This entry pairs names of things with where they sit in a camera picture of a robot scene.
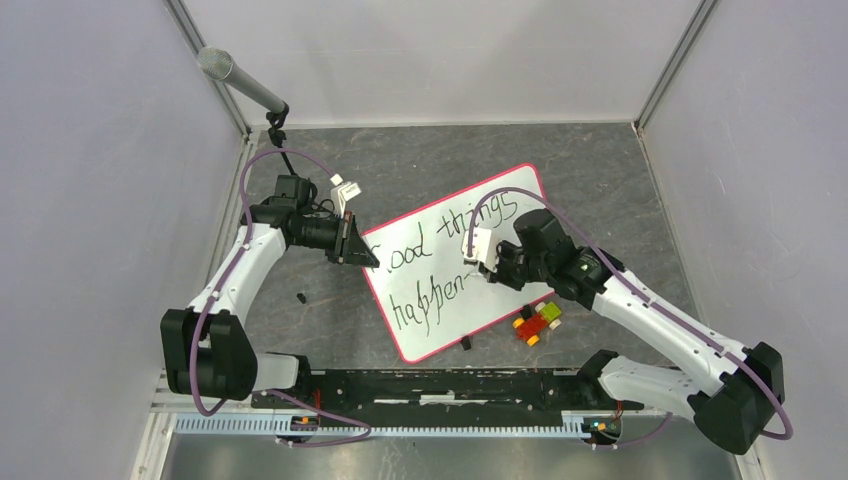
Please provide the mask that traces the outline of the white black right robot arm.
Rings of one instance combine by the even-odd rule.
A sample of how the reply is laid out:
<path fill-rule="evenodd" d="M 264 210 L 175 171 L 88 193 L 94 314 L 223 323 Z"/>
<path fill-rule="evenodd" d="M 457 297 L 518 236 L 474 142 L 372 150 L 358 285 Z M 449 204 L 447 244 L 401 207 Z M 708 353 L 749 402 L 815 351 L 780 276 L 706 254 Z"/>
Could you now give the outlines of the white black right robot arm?
<path fill-rule="evenodd" d="M 545 284 L 624 327 L 668 360 L 669 367 L 635 362 L 601 350 L 580 369 L 580 400 L 602 408 L 613 399 L 665 410 L 691 421 L 712 443 L 734 455 L 768 436 L 784 416 L 782 355 L 771 345 L 747 346 L 701 324 L 648 288 L 599 248 L 578 247 L 548 209 L 521 215 L 517 243 L 477 227 L 463 246 L 490 283 L 520 291 Z"/>

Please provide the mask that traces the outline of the pink framed whiteboard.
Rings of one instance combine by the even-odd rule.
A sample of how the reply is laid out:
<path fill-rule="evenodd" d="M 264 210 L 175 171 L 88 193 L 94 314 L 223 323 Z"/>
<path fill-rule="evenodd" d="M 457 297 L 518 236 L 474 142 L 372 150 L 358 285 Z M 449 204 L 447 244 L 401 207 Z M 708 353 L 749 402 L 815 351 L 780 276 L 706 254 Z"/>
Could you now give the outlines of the pink framed whiteboard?
<path fill-rule="evenodd" d="M 480 228 L 518 241 L 513 223 L 538 207 L 516 188 L 543 195 L 540 174 L 524 163 L 364 233 L 380 261 L 364 273 L 402 360 L 418 363 L 552 294 L 544 283 L 521 291 L 464 278 L 461 245 L 472 210 L 494 191 L 477 217 Z"/>

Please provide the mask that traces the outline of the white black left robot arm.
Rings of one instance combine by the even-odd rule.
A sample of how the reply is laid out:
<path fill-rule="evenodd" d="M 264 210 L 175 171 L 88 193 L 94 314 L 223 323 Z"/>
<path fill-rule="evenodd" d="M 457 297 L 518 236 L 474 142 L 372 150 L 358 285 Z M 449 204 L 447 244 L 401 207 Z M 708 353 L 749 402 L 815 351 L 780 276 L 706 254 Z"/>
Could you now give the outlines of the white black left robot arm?
<path fill-rule="evenodd" d="M 273 195 L 251 205 L 242 217 L 236 240 L 208 285 L 187 307 L 166 311 L 160 331 L 172 392 L 245 400 L 255 391 L 275 389 L 295 408 L 312 399 L 314 381 L 307 375 L 306 358 L 257 353 L 244 324 L 272 266 L 292 246 L 321 250 L 332 264 L 378 266 L 347 208 L 360 194 L 359 185 L 338 175 L 331 181 L 333 208 L 323 216 L 310 180 L 279 176 Z"/>

